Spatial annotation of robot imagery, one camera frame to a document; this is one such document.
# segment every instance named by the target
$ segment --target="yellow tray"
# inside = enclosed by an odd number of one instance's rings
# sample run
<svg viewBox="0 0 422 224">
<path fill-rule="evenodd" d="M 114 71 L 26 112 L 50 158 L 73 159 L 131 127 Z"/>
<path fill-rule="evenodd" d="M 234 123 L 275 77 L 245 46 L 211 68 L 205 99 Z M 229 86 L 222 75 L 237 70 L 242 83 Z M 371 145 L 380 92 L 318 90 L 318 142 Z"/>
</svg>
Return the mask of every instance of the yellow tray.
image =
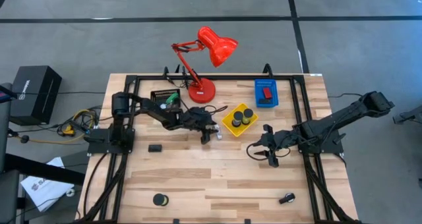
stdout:
<svg viewBox="0 0 422 224">
<path fill-rule="evenodd" d="M 258 115 L 256 115 L 256 113 L 254 112 L 251 118 L 251 121 L 248 125 L 244 125 L 242 123 L 239 127 L 233 126 L 231 124 L 231 121 L 233 120 L 233 114 L 236 111 L 241 111 L 243 113 L 243 111 L 247 108 L 248 107 L 244 103 L 241 103 L 222 119 L 224 126 L 226 126 L 226 128 L 228 128 L 230 132 L 236 137 L 240 136 L 240 134 L 242 134 L 245 130 L 247 130 L 258 119 Z"/>
</svg>

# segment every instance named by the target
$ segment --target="white object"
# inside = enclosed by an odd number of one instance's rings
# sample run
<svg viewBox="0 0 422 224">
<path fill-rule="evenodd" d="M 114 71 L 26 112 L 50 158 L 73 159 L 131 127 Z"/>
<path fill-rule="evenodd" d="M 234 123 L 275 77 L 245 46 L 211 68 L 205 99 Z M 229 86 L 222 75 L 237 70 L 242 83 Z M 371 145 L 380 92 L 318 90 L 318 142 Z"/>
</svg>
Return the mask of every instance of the white object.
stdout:
<svg viewBox="0 0 422 224">
<path fill-rule="evenodd" d="M 66 196 L 73 197 L 75 195 L 75 190 L 71 188 L 70 190 L 66 191 Z"/>
<path fill-rule="evenodd" d="M 217 132 L 217 139 L 218 139 L 218 140 L 223 139 L 223 135 L 222 135 L 222 131 L 221 131 L 221 129 L 220 129 L 220 126 L 218 126 L 218 125 L 214 125 L 214 129 L 218 130 L 218 132 Z"/>
<path fill-rule="evenodd" d="M 57 167 L 64 167 L 60 157 L 52 159 L 47 164 Z M 20 184 L 22 187 L 24 187 L 26 193 L 28 193 L 29 197 L 31 197 L 39 211 L 47 210 L 56 201 L 58 201 L 59 197 L 62 197 L 66 191 L 75 186 L 74 184 L 49 181 L 39 177 L 27 177 L 22 182 L 20 182 Z"/>
</svg>

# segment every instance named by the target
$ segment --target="wooden table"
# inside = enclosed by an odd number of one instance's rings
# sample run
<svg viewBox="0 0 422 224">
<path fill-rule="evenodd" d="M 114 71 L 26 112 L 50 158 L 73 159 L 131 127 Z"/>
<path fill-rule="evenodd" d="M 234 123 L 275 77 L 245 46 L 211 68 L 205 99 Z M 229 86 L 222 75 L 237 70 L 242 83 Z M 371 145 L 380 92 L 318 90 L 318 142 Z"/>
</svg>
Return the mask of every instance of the wooden table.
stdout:
<svg viewBox="0 0 422 224">
<path fill-rule="evenodd" d="M 126 76 L 110 75 L 101 118 L 111 116 L 111 95 L 123 91 Z M 323 78 L 306 74 L 305 83 L 313 119 L 331 114 Z M 125 173 L 119 223 L 171 223 L 175 218 L 181 223 L 243 223 L 245 219 L 251 219 L 252 223 L 312 223 L 303 158 L 297 147 L 292 147 L 287 157 L 280 158 L 277 169 L 269 167 L 266 161 L 252 160 L 245 152 L 249 144 L 259 140 L 264 124 L 277 131 L 291 130 L 291 126 L 297 123 L 289 82 L 277 81 L 280 104 L 271 109 L 256 108 L 253 80 L 219 80 L 215 85 L 216 97 L 210 104 L 216 107 L 228 105 L 228 109 L 213 116 L 222 127 L 222 140 L 212 135 L 207 145 L 201 145 L 199 132 L 167 131 L 148 115 L 136 117 L 136 140 Z M 142 80 L 139 95 L 149 98 L 153 90 L 172 88 L 174 86 L 165 80 Z M 297 91 L 303 110 L 299 85 Z M 188 106 L 197 105 L 184 89 L 181 89 L 181 97 Z M 221 119 L 239 103 L 246 103 L 259 119 L 236 138 Z M 102 121 L 100 126 L 106 128 L 110 122 L 111 119 Z M 148 153 L 149 144 L 162 144 L 162 153 Z M 286 151 L 281 150 L 278 154 L 284 153 Z M 100 157 L 97 154 L 90 158 L 83 194 Z M 94 175 L 88 193 L 88 210 L 103 192 L 109 157 L 107 155 L 101 162 Z M 348 215 L 357 219 L 344 164 L 331 154 L 322 154 L 321 158 L 331 195 Z M 278 199 L 288 192 L 296 195 L 295 201 L 280 205 Z M 152 203 L 152 197 L 157 193 L 169 196 L 166 207 Z M 324 218 L 319 192 L 317 196 Z M 107 218 L 111 217 L 113 199 L 114 194 L 111 194 Z M 81 213 L 83 201 L 82 195 L 78 207 Z"/>
</svg>

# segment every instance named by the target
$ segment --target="red desk lamp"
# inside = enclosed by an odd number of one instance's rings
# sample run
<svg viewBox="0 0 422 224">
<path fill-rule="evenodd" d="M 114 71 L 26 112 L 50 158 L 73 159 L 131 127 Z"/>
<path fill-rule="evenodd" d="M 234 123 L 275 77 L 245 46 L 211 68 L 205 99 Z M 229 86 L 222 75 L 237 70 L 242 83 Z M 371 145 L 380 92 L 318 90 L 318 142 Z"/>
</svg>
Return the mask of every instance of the red desk lamp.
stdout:
<svg viewBox="0 0 422 224">
<path fill-rule="evenodd" d="M 219 67 L 235 51 L 237 41 L 231 38 L 219 37 L 211 28 L 203 26 L 198 31 L 197 40 L 186 43 L 174 43 L 171 47 L 193 77 L 193 82 L 188 89 L 191 99 L 197 103 L 210 102 L 216 95 L 214 83 L 209 79 L 199 78 L 198 74 L 190 68 L 182 57 L 182 53 L 202 51 L 207 47 L 210 50 L 212 64 L 215 67 Z"/>
</svg>

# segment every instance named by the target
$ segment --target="white paper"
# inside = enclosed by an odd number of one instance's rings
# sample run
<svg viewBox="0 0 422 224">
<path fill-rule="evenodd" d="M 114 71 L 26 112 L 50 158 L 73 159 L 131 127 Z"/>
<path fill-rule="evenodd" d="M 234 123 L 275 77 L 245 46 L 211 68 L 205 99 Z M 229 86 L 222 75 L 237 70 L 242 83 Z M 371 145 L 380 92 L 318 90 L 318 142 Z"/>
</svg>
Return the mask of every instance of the white paper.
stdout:
<svg viewBox="0 0 422 224">
<path fill-rule="evenodd" d="M 56 157 L 47 163 L 57 167 L 63 167 L 60 157 Z M 31 197 L 39 211 L 45 211 L 51 207 L 58 197 L 62 197 L 66 191 L 73 188 L 74 184 L 64 182 L 49 181 L 39 177 L 27 177 L 20 184 L 24 187 L 26 193 Z"/>
</svg>

